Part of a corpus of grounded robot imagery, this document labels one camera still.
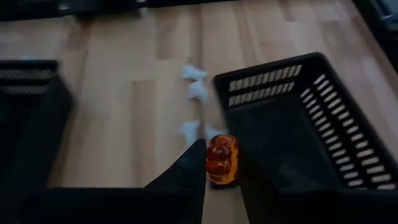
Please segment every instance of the orange toy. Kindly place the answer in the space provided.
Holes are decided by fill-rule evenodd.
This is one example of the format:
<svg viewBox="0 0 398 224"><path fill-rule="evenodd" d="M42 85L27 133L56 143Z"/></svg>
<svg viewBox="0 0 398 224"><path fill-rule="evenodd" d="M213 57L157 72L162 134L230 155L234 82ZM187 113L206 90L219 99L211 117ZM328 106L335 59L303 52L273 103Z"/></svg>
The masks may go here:
<svg viewBox="0 0 398 224"><path fill-rule="evenodd" d="M206 171L216 185L227 185L238 177L238 139L227 134L215 136L206 152Z"/></svg>

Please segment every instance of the black plastic basket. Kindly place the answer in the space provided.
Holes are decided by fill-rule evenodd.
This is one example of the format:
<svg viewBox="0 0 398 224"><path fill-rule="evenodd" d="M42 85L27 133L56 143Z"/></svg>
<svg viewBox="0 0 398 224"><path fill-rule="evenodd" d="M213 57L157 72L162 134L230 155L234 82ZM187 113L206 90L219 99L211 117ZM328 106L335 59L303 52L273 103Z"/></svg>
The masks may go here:
<svg viewBox="0 0 398 224"><path fill-rule="evenodd" d="M72 109L56 61L0 61L0 222L46 187Z"/></svg>
<svg viewBox="0 0 398 224"><path fill-rule="evenodd" d="M396 189L397 166L320 53L217 75L240 150L278 190Z"/></svg>

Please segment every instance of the wooden floor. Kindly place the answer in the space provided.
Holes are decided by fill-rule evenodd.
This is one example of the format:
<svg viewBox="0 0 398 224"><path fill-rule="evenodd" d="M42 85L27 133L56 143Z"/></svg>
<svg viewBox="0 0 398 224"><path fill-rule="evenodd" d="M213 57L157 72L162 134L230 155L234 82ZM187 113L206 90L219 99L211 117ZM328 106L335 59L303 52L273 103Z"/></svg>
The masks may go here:
<svg viewBox="0 0 398 224"><path fill-rule="evenodd" d="M350 0L255 0L152 9L78 24L0 24L0 58L56 58L78 100L50 186L142 187L187 149L186 121L224 122L211 78L324 53L398 159L398 75ZM186 63L209 72L210 105L187 99ZM239 189L207 190L203 223L247 223Z"/></svg>

